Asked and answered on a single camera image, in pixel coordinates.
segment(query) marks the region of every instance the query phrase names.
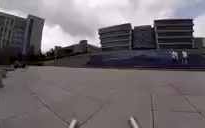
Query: pedestrian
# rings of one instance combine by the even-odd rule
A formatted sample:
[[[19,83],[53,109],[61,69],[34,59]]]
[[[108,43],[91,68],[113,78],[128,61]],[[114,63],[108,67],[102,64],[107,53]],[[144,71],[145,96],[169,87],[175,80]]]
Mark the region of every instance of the pedestrian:
[[[183,49],[182,50],[182,64],[188,63],[188,53]]]
[[[178,53],[176,51],[174,51],[175,53],[175,61],[178,62]]]
[[[172,50],[170,52],[170,54],[171,54],[171,57],[172,57],[172,61],[174,62],[175,61],[175,52],[174,52],[174,50]]]
[[[171,51],[171,57],[174,63],[178,62],[178,53],[175,50]]]

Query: modern building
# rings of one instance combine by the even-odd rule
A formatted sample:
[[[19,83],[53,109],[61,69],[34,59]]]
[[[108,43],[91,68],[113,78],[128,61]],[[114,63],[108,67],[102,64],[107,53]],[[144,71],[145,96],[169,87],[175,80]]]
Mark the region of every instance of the modern building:
[[[194,38],[194,48],[200,49],[205,48],[205,37]]]
[[[130,23],[99,29],[103,51],[131,50],[132,26]]]
[[[57,57],[63,57],[73,54],[95,53],[100,52],[101,48],[88,44],[87,40],[81,40],[78,44],[73,44],[67,47],[56,46]]]
[[[44,20],[32,15],[25,19],[0,12],[0,59],[37,54],[43,26]]]
[[[41,39],[44,27],[44,19],[28,15],[23,54],[39,54],[41,52]]]
[[[154,21],[157,48],[193,48],[193,19],[163,19]]]
[[[155,49],[154,29],[151,25],[136,26],[133,30],[132,49]]]

